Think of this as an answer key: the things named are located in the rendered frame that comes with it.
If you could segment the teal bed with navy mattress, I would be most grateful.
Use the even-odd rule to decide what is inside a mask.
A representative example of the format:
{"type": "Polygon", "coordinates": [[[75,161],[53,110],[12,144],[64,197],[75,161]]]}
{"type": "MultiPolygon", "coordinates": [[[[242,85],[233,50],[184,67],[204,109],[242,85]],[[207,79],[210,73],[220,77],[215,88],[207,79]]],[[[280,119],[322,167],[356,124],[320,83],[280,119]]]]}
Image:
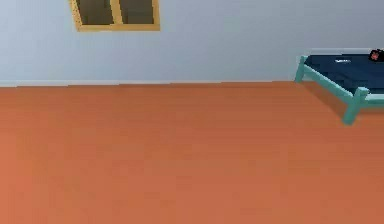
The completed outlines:
{"type": "Polygon", "coordinates": [[[294,81],[308,76],[347,105],[342,121],[352,125],[362,108],[384,108],[384,61],[370,54],[301,56],[294,81]]]}

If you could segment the small black and red object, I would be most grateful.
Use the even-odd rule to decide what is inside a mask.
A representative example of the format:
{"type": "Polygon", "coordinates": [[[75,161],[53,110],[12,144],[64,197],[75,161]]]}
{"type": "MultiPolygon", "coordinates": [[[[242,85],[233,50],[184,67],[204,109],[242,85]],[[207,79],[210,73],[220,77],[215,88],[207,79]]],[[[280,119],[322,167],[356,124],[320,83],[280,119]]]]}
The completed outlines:
{"type": "Polygon", "coordinates": [[[384,62],[384,50],[383,49],[374,49],[370,52],[369,60],[374,62],[384,62]]]}

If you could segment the wooden framed window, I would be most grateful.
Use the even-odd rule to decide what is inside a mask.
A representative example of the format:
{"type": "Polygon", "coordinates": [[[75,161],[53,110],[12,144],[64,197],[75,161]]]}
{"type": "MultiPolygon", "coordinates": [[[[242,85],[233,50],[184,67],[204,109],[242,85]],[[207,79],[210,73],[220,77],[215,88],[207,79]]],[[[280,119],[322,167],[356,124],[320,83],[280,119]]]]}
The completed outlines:
{"type": "Polygon", "coordinates": [[[159,31],[159,0],[68,0],[78,32],[159,31]]]}

